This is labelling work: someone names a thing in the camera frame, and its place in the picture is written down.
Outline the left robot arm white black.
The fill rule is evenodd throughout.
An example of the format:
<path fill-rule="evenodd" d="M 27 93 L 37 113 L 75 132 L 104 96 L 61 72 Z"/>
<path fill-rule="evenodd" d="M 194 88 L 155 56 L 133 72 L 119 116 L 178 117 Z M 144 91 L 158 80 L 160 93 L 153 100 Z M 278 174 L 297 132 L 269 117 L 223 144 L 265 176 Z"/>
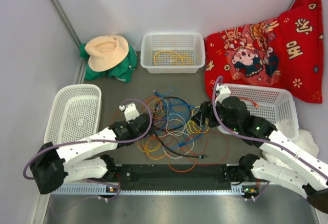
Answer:
<path fill-rule="evenodd" d="M 45 143 L 29 163 L 40 194 L 49 194 L 62 185 L 80 180 L 109 182 L 117 166 L 107 151 L 113 151 L 154 133 L 153 119 L 146 113 L 109 127 L 75 142 Z"/>

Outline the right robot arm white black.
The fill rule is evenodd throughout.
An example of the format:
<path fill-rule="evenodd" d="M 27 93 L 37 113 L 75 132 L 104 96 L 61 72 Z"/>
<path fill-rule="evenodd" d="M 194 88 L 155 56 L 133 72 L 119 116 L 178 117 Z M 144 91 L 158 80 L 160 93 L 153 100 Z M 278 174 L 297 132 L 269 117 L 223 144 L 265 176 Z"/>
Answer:
<path fill-rule="evenodd" d="M 222 127 L 285 164 L 282 167 L 247 154 L 239 161 L 242 179 L 263 179 L 281 185 L 304 197 L 317 210 L 327 213 L 327 164 L 288 139 L 274 124 L 250 114 L 238 97 L 203 102 L 192 121 L 201 128 L 204 125 Z"/>

